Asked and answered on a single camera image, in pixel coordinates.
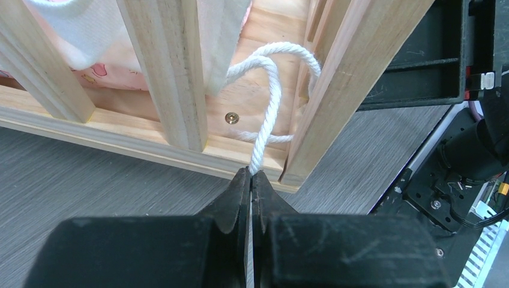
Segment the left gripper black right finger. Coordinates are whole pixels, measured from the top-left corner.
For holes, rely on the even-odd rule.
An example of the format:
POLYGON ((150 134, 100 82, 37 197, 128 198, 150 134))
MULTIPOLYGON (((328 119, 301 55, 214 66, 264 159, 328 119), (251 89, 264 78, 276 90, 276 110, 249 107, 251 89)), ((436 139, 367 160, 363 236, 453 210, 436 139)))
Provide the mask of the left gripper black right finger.
POLYGON ((450 287, 429 232, 398 215, 302 214, 251 179, 255 287, 450 287))

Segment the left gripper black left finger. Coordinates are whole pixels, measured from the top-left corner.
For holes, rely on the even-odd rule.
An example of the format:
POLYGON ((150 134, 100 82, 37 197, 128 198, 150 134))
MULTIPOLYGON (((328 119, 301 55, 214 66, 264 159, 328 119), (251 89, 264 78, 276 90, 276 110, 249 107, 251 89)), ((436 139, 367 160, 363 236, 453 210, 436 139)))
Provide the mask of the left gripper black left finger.
POLYGON ((250 180, 239 169, 194 215, 62 221, 25 287, 245 287, 250 180))

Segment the wooden slatted pet bed frame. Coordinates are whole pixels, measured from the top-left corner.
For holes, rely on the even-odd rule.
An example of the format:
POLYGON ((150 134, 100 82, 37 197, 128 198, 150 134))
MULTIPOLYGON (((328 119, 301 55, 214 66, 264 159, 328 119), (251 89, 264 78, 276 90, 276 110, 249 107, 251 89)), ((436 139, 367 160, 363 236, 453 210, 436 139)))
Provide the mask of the wooden slatted pet bed frame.
POLYGON ((304 183, 432 1, 2 1, 1 126, 304 183))

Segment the pink printed cushion with ties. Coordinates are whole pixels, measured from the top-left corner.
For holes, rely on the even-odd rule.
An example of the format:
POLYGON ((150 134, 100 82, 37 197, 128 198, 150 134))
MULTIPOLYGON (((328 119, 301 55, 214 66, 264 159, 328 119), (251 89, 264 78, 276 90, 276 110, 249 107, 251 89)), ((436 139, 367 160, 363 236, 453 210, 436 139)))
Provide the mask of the pink printed cushion with ties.
POLYGON ((1 126, 282 175, 309 1, 2 1, 1 126))

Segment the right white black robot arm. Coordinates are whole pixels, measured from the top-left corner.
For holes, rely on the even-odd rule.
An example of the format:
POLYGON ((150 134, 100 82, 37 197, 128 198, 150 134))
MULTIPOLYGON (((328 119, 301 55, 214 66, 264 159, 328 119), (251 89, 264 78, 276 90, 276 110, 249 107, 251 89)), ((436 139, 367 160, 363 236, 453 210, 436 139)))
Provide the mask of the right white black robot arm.
POLYGON ((360 110, 478 101, 480 119, 440 141, 429 170, 467 185, 508 169, 508 2, 435 1, 360 110))

